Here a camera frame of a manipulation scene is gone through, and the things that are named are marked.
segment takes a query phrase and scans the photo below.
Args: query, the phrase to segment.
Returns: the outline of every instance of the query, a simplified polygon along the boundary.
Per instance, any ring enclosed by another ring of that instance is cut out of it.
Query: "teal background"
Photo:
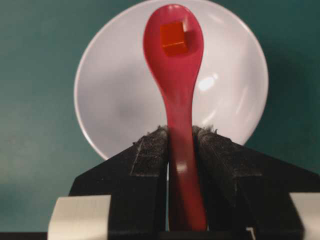
[[[57,197],[102,162],[76,120],[74,76],[95,33],[138,2],[0,1],[0,232],[46,231]],[[248,24],[268,64],[246,145],[320,173],[320,1],[216,2]]]

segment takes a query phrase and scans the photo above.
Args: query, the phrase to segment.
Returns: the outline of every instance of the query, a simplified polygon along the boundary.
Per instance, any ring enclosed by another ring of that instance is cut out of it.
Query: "red block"
[[[188,51],[182,22],[172,22],[160,27],[162,48],[166,55],[174,56]]]

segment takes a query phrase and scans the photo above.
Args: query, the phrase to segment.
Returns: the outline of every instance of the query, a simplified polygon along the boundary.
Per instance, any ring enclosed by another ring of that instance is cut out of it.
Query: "white bowl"
[[[204,53],[194,90],[192,123],[213,125],[243,145],[265,108],[268,69],[259,42],[226,8],[205,0],[151,0],[109,21],[86,48],[75,76],[75,112],[88,142],[105,160],[158,125],[165,125],[161,94],[143,54],[149,16],[181,4],[197,18]]]

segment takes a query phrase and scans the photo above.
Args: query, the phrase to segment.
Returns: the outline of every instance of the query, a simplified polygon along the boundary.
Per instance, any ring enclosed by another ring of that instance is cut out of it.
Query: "red spoon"
[[[188,52],[167,56],[160,28],[173,22],[182,22]],[[205,231],[207,219],[192,136],[192,100],[204,51],[200,25],[182,5],[160,7],[146,24],[143,49],[164,100],[169,128],[169,229]]]

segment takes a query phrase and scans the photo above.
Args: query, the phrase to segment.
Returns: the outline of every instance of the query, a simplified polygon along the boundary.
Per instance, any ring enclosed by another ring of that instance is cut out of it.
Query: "white label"
[[[304,226],[304,240],[320,240],[320,192],[291,192]]]
[[[59,197],[48,240],[107,240],[111,195]]]

